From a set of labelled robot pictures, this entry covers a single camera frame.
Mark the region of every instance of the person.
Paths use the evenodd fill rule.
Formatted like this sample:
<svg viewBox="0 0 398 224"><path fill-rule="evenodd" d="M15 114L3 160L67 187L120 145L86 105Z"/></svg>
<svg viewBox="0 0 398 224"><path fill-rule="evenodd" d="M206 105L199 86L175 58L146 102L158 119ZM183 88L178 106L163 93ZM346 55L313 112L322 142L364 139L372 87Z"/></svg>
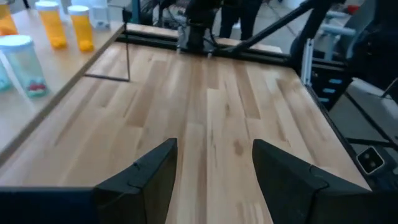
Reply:
<svg viewBox="0 0 398 224"><path fill-rule="evenodd" d="M230 38L232 28L240 19L241 40L253 36L254 23L260 10L262 0L245 0L239 7L223 6L221 8L220 37Z"/></svg>

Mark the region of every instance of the metal post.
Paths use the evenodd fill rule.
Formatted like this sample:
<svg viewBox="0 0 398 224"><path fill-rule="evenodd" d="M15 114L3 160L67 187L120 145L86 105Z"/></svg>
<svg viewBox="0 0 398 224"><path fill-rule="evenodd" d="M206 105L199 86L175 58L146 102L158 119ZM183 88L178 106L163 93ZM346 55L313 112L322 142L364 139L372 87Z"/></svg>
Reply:
<svg viewBox="0 0 398 224"><path fill-rule="evenodd" d="M313 56L313 39L307 39L305 44L302 69L301 69L301 81L304 85L311 86L311 75L312 75L312 56Z"/></svg>
<svg viewBox="0 0 398 224"><path fill-rule="evenodd" d="M127 22L124 23L124 33L126 38L129 38L129 34L127 32ZM127 79L130 81L130 54L129 54L129 42L126 41L126 56L127 56Z"/></svg>
<svg viewBox="0 0 398 224"><path fill-rule="evenodd" d="M388 92L391 90L391 88L394 86L394 84L398 81L398 78L396 78L392 83L386 88L384 91L383 95L381 95L381 98L385 98L388 95Z"/></svg>

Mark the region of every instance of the red pill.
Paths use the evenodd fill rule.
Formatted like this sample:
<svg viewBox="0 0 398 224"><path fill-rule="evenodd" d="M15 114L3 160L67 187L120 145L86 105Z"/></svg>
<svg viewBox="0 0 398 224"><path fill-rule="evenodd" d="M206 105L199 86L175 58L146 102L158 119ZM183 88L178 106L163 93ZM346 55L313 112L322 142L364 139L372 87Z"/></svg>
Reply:
<svg viewBox="0 0 398 224"><path fill-rule="evenodd" d="M44 84L38 84L38 85L36 85L37 86L37 88L39 89L39 90L45 90L45 85Z"/></svg>

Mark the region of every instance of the wood grain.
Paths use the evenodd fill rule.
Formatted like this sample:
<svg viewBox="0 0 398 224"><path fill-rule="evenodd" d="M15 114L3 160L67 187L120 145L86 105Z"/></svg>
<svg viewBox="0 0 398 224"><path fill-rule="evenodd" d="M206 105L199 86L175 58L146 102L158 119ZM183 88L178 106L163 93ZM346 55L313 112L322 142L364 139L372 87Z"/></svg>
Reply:
<svg viewBox="0 0 398 224"><path fill-rule="evenodd" d="M122 23L114 21L108 30L94 30L94 52L81 53L72 22L67 21L64 29L68 48L54 50L37 11L23 10L12 16L19 33L31 36L34 41L34 49L50 93L39 99L26 97L7 60L1 58L15 88L0 94L0 164L15 151L122 32ZM108 65L103 66L107 69L112 68Z"/></svg>
<svg viewBox="0 0 398 224"><path fill-rule="evenodd" d="M135 81L82 78L0 168L1 185L96 185L177 137L166 223L272 223L255 138L369 188L293 70L131 47ZM103 63L120 60L115 49Z"/></svg>

